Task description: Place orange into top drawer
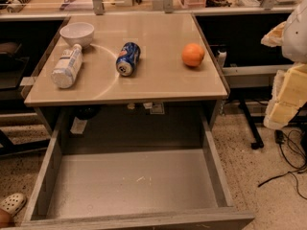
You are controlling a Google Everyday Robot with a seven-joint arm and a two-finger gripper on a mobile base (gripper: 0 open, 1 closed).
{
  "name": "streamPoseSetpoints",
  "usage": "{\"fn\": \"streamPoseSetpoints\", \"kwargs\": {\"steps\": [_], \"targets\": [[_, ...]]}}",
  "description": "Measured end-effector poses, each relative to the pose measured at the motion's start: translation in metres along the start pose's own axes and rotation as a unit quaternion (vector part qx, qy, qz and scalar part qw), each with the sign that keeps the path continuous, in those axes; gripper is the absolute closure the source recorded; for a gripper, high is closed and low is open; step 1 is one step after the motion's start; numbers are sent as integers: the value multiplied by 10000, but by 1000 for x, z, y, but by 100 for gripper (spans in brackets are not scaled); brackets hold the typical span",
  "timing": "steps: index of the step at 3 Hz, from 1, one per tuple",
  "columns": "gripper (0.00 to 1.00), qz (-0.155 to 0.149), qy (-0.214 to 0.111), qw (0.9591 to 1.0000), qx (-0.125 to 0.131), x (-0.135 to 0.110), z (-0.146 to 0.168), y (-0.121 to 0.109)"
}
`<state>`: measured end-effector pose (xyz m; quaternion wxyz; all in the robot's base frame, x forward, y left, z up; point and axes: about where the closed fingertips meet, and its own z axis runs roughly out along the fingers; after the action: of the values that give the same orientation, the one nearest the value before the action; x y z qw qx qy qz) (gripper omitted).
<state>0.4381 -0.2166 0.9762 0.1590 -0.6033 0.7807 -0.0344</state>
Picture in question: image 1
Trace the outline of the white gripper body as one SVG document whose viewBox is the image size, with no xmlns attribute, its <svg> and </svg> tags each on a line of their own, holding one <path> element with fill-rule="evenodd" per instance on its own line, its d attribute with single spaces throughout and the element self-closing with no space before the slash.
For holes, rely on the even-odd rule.
<svg viewBox="0 0 307 230">
<path fill-rule="evenodd" d="M 286 21 L 282 55 L 293 62 L 307 62 L 307 0 L 303 0 Z"/>
</svg>

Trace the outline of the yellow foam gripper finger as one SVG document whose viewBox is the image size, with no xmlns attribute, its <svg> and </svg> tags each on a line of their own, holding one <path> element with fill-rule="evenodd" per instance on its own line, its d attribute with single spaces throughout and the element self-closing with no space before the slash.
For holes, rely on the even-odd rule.
<svg viewBox="0 0 307 230">
<path fill-rule="evenodd" d="M 286 22 L 281 22 L 273 29 L 271 29 L 267 34 L 265 34 L 261 43 L 268 47 L 277 47 L 283 45 L 283 32 Z"/>
<path fill-rule="evenodd" d="M 265 112 L 264 126 L 285 127 L 307 103 L 307 64 L 295 63 L 287 71 L 278 70 L 272 85 L 272 98 Z"/>
</svg>

